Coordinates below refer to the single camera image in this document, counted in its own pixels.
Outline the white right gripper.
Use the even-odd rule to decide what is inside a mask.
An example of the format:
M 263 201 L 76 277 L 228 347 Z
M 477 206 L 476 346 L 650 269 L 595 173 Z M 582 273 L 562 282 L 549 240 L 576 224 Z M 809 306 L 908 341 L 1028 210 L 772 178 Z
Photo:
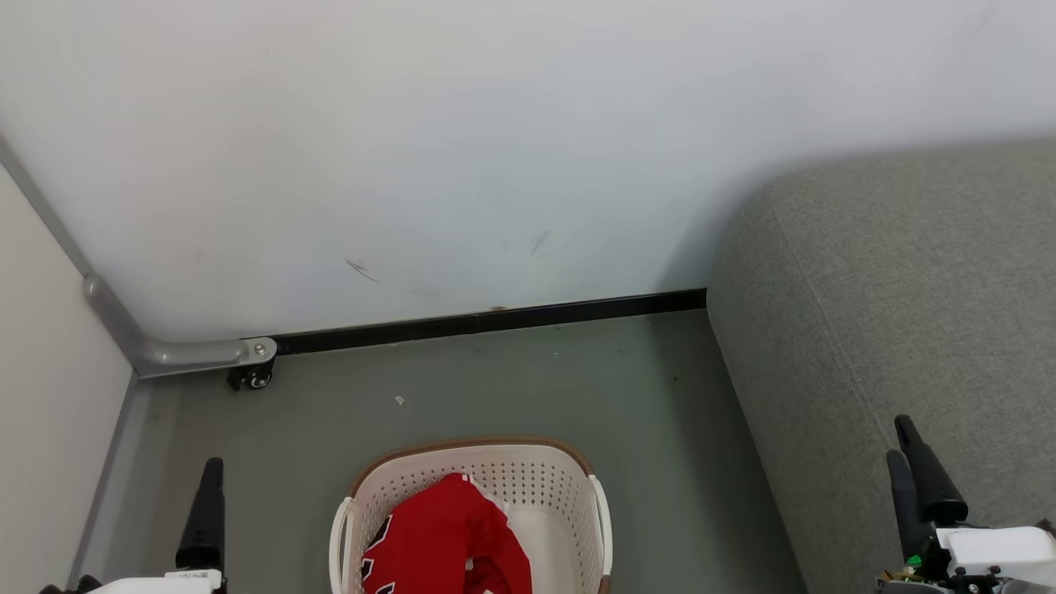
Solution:
M 965 521 L 967 503 L 912 417 L 895 416 L 895 437 L 887 470 L 907 561 L 900 572 L 883 572 L 876 594 L 1056 594 L 1056 530 L 957 527 L 929 538 L 931 524 Z

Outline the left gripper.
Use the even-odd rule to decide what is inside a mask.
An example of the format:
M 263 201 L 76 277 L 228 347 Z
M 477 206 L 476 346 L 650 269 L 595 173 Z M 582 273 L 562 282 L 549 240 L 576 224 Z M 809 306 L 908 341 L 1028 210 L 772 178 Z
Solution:
M 99 582 L 83 575 L 73 589 L 56 584 L 37 594 L 227 594 L 225 570 L 224 462 L 210 458 L 201 471 L 195 499 L 182 531 L 175 568 L 159 577 L 126 577 Z

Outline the red jersey with black numbers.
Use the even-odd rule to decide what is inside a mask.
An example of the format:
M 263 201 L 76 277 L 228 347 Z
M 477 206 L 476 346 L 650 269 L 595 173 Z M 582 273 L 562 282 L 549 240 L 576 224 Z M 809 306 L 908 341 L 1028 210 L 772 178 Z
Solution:
M 363 594 L 533 594 L 509 515 L 467 474 L 400 502 L 360 556 Z

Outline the grey fabric sofa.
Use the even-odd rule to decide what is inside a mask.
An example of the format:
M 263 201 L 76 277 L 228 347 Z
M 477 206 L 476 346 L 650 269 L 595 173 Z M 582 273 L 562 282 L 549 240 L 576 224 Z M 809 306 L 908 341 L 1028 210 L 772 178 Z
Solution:
M 1056 522 L 1056 138 L 777 179 L 706 296 L 808 594 L 871 594 L 900 560 L 899 414 L 974 524 Z

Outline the black caster wheel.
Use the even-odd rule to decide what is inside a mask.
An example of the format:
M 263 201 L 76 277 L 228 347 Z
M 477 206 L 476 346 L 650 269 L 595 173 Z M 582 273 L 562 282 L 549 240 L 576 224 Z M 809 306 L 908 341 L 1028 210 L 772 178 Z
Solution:
M 261 361 L 259 365 L 243 365 L 230 368 L 227 373 L 227 384 L 238 392 L 241 389 L 263 389 L 268 386 L 274 376 L 274 361 Z

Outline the cream laundry basket brown rim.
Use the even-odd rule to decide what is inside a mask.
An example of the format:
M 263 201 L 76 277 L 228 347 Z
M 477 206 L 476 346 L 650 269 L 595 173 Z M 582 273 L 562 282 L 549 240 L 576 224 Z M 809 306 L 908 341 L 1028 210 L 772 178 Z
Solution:
M 333 515 L 331 594 L 365 594 L 359 562 L 397 504 L 449 474 L 497 500 L 530 564 L 533 594 L 611 594 L 612 522 L 591 463 L 550 437 L 468 437 L 380 456 Z

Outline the black baseboard strip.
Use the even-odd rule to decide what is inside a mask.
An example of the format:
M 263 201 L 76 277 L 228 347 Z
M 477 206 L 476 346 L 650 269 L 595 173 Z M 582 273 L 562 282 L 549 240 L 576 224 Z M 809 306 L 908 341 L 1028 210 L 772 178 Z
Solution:
M 430 341 L 520 328 L 585 323 L 614 318 L 667 314 L 706 304 L 708 289 L 679 290 L 612 299 L 563 302 L 543 307 L 494 309 L 475 314 L 423 318 L 396 323 L 331 328 L 331 330 L 274 336 L 276 354 L 306 355 L 355 347 Z

